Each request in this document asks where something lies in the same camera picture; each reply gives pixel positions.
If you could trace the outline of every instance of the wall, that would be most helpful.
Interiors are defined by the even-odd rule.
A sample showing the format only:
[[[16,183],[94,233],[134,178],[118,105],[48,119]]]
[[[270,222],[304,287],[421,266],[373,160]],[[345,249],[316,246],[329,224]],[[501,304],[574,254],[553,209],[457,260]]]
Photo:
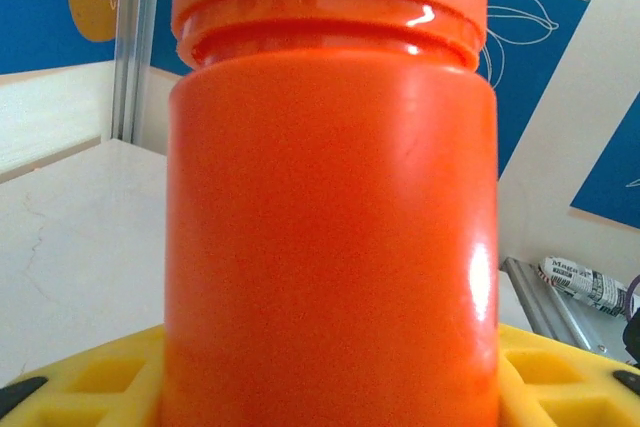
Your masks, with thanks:
[[[640,230],[572,204],[640,90],[640,0],[506,1],[509,11],[490,9],[498,18],[490,19],[494,35],[485,51],[492,69],[481,69],[492,84],[500,79],[501,256],[532,263],[565,256],[629,282],[640,273]],[[526,4],[542,11],[523,12]],[[168,93],[188,69],[169,35],[170,0],[158,0],[157,8],[142,139],[165,153]],[[528,27],[515,22],[509,38],[499,30],[505,12],[546,30],[524,38]],[[490,55],[496,52],[501,63]],[[605,205],[603,195],[596,197]]]
[[[117,0],[0,0],[0,181],[99,142]]]

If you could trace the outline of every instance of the blue poster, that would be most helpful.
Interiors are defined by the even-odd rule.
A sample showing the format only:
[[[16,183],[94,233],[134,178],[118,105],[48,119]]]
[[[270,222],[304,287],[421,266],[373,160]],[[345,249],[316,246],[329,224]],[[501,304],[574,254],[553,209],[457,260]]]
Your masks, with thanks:
[[[171,2],[172,0],[157,0],[156,3],[151,66],[177,75],[186,75],[191,69],[178,57],[177,42],[171,33]]]
[[[640,94],[571,206],[640,229]]]
[[[117,0],[0,0],[0,75],[112,60],[116,9]]]
[[[500,174],[587,5],[581,0],[489,0],[489,31],[478,72],[498,97]]]

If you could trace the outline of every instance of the bottle neck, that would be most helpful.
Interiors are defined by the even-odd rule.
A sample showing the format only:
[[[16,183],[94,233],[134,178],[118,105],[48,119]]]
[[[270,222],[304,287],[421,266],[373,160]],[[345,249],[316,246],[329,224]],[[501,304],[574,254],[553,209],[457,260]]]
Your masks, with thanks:
[[[178,52],[194,69],[265,52],[360,49],[475,70],[484,43],[472,22],[420,0],[211,0],[176,24]]]

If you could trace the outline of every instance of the white tabletop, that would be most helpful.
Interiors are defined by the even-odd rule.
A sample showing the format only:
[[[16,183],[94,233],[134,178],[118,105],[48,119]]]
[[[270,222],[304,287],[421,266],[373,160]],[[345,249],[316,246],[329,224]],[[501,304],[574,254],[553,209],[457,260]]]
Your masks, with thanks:
[[[0,386],[162,323],[165,182],[165,157],[112,140],[0,184]]]

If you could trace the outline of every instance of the orange plastic bottle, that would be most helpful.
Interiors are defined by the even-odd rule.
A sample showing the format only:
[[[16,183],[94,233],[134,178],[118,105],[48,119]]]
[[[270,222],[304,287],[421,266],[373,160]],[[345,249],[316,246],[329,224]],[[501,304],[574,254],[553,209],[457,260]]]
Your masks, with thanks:
[[[163,427],[497,424],[487,0],[174,0]]]

